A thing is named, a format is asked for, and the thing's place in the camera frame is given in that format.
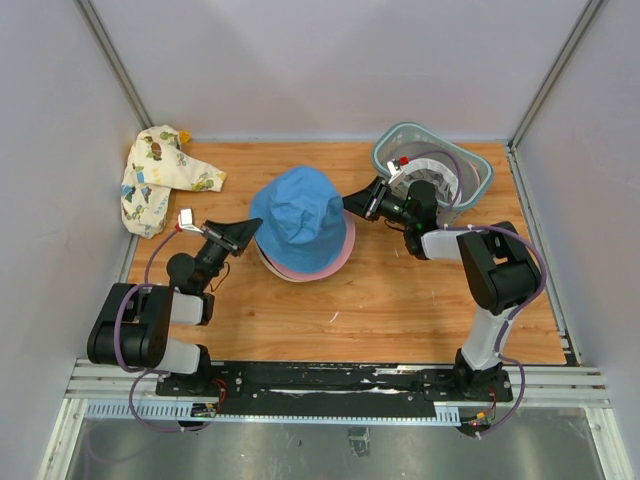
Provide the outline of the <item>pink bucket hat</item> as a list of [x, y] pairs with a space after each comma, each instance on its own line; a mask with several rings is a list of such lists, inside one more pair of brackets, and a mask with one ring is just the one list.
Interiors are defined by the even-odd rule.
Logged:
[[314, 281], [319, 281], [326, 279], [335, 273], [337, 273], [349, 260], [349, 257], [353, 251], [355, 240], [356, 240], [356, 226], [355, 221], [351, 213], [344, 213], [345, 224], [346, 224], [346, 236], [342, 246], [342, 250], [337, 258], [325, 269], [315, 272], [315, 273], [300, 273], [285, 268], [277, 262], [274, 262], [268, 255], [267, 258], [269, 261], [283, 274], [288, 277], [301, 280], [301, 283], [309, 283]]

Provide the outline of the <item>blue hat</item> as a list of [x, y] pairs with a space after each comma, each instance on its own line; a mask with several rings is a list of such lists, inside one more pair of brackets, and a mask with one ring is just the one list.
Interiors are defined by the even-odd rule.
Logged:
[[256, 243], [274, 262], [300, 273], [328, 267], [346, 236], [342, 196], [321, 171], [298, 166], [279, 175], [250, 203], [263, 220]]

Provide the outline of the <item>grey hat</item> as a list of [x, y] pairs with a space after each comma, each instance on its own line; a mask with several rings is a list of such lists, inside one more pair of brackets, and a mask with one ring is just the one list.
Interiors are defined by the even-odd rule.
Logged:
[[405, 180], [394, 188], [403, 196], [407, 196], [409, 186], [418, 180], [431, 183], [436, 191], [436, 199], [443, 206], [448, 206], [454, 200], [459, 188], [456, 205], [468, 201], [480, 187], [480, 175], [476, 168], [466, 161], [459, 160], [460, 170], [446, 156], [433, 154], [431, 157], [419, 157], [409, 160], [404, 168], [407, 176]]

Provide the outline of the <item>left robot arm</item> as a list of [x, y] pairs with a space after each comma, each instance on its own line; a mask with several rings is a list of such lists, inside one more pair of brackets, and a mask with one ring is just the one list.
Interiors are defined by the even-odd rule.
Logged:
[[262, 225], [259, 218], [235, 223], [211, 220], [198, 226], [192, 211], [180, 212], [167, 236], [200, 235], [204, 243], [195, 255], [178, 253], [167, 265], [167, 285], [149, 281], [112, 285], [87, 340], [88, 360], [113, 365], [128, 373], [158, 376], [159, 395], [223, 396], [228, 375], [211, 364], [208, 349], [170, 336], [173, 325], [205, 326], [213, 317], [211, 282], [228, 267], [227, 257], [244, 253]]

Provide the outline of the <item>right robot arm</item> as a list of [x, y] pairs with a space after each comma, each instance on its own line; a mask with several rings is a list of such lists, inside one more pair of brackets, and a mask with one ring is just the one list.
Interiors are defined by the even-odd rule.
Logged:
[[510, 222], [463, 227], [440, 224], [435, 186], [417, 180], [406, 198], [382, 177], [343, 198], [346, 210], [362, 219], [380, 218], [402, 230], [409, 254], [420, 260], [459, 261], [476, 304], [467, 340], [456, 352], [444, 387], [466, 400], [513, 398], [505, 385], [504, 346], [516, 317], [546, 287], [546, 264], [533, 244]]

